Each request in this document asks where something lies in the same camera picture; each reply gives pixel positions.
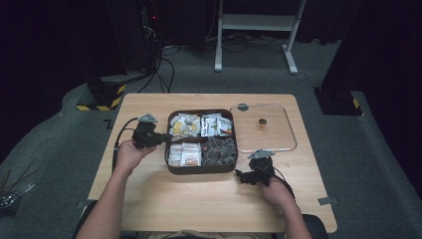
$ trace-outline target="black stand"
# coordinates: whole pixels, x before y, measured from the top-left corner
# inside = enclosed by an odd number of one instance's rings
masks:
[[[91,77],[87,79],[87,87],[77,103],[80,111],[112,111],[121,100],[126,83],[138,81],[150,73],[129,72],[127,75],[118,75],[105,78]]]
[[[356,18],[358,8],[350,26],[332,60],[320,88],[315,88],[314,93],[324,115],[332,116],[361,116],[362,110],[359,103],[351,95],[358,79],[362,77],[359,69],[365,66],[365,51],[367,46],[361,46],[361,39],[356,37],[356,32],[361,31],[360,22]]]
[[[329,116],[362,116],[359,103],[351,94],[329,95],[320,88],[314,88],[316,99],[324,115]]]

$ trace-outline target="forearm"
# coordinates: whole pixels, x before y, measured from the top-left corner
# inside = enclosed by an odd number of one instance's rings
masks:
[[[127,176],[114,172],[77,238],[118,238]]]
[[[301,209],[293,198],[280,203],[279,208],[283,211],[287,238],[312,238],[305,224]]]

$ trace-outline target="clear plastic lid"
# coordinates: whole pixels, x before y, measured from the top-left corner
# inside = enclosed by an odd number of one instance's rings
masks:
[[[233,115],[239,152],[257,149],[292,151],[298,145],[289,116],[282,105],[238,104]]]

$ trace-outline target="white metal shelf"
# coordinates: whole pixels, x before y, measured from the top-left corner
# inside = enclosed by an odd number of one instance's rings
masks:
[[[222,29],[292,31],[295,16],[224,14]]]
[[[301,22],[302,13],[307,0],[301,0],[299,9],[294,16],[250,15],[250,14],[223,14],[223,0],[220,0],[217,48],[215,53],[215,71],[223,70],[222,35],[223,29],[258,30],[291,32],[287,45],[283,45],[283,53],[292,75],[298,73],[295,60],[292,56],[292,45]]]

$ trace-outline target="gray carpet floor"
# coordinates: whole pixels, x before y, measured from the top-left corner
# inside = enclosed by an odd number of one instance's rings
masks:
[[[295,43],[300,73],[292,76],[280,41],[266,41],[240,53],[223,52],[221,73],[214,72],[213,51],[164,50],[175,69],[171,92],[294,95],[327,194],[338,201],[332,206],[338,229],[329,238],[422,238],[421,200],[386,144],[364,94],[352,93],[364,116],[325,116],[319,109],[313,88],[320,86],[338,43]],[[231,51],[240,47],[225,44]],[[169,65],[163,62],[159,73],[168,83]],[[136,93],[146,82],[130,82],[124,93]],[[118,112],[79,112],[76,104],[85,88],[66,94],[62,110],[33,128],[0,165],[0,176],[11,170],[9,181],[31,162],[30,171],[37,170],[18,185],[36,180],[17,214],[0,218],[0,238],[72,237],[110,135],[107,120],[112,124]],[[143,92],[160,93],[159,79]]]

